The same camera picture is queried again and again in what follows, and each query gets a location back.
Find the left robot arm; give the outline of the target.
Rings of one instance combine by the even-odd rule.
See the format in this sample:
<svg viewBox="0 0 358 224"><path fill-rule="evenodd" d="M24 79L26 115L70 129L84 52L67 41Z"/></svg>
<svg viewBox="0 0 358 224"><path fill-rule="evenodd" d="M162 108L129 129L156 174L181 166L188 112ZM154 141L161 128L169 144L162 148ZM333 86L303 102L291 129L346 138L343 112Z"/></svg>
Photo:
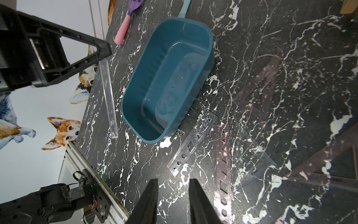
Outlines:
<svg viewBox="0 0 358 224"><path fill-rule="evenodd" d="M95 51L70 63L60 41L62 37L93 46ZM10 100L12 91L31 85L59 84L77 73L83 76L81 86L87 90L90 86L87 68L99 72L107 88L110 54L106 41L1 5L1 147L36 135L35 130L17 124ZM2 203L1 223L51 224L70 219L80 209L85 209L85 216L96 216L104 223L111 209L105 191L87 169L74 172L73 177L74 188L64 183L53 184Z"/></svg>

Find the clear straight ruler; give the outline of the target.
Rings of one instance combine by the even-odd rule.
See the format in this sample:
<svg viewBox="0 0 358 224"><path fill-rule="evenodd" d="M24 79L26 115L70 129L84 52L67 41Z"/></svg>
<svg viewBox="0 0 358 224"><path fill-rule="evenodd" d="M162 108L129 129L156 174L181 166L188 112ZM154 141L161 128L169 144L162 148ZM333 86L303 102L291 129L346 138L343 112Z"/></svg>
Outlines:
<svg viewBox="0 0 358 224"><path fill-rule="evenodd" d="M111 138L117 139L118 129L117 129L116 109L114 106L111 76L110 76L110 70L109 70L109 64L107 58L104 58L99 62L99 67L101 72L103 93L104 93L104 98L107 108Z"/></svg>

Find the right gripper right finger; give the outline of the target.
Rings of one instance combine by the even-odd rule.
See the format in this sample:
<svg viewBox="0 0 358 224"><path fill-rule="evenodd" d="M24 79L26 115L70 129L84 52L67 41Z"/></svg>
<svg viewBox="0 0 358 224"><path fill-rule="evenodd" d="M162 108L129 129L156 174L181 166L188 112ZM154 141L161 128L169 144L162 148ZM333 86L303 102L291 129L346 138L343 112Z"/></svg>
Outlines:
<svg viewBox="0 0 358 224"><path fill-rule="evenodd" d="M197 179L189 180L191 224L221 224L221 220Z"/></svg>

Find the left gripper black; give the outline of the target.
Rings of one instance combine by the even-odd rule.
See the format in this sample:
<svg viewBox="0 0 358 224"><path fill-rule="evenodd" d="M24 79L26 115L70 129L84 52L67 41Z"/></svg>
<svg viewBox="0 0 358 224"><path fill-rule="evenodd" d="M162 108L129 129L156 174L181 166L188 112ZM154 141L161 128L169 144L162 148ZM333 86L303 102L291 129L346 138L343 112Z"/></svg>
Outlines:
<svg viewBox="0 0 358 224"><path fill-rule="evenodd" d="M111 54L107 41L1 5L1 92L59 84Z"/></svg>

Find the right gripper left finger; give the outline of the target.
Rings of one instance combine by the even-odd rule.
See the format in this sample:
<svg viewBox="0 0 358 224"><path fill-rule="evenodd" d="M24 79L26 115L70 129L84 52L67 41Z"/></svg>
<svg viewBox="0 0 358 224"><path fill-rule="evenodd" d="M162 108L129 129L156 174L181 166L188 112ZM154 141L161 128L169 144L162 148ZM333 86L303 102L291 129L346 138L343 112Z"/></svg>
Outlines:
<svg viewBox="0 0 358 224"><path fill-rule="evenodd" d="M156 224L158 179L151 179L125 224Z"/></svg>

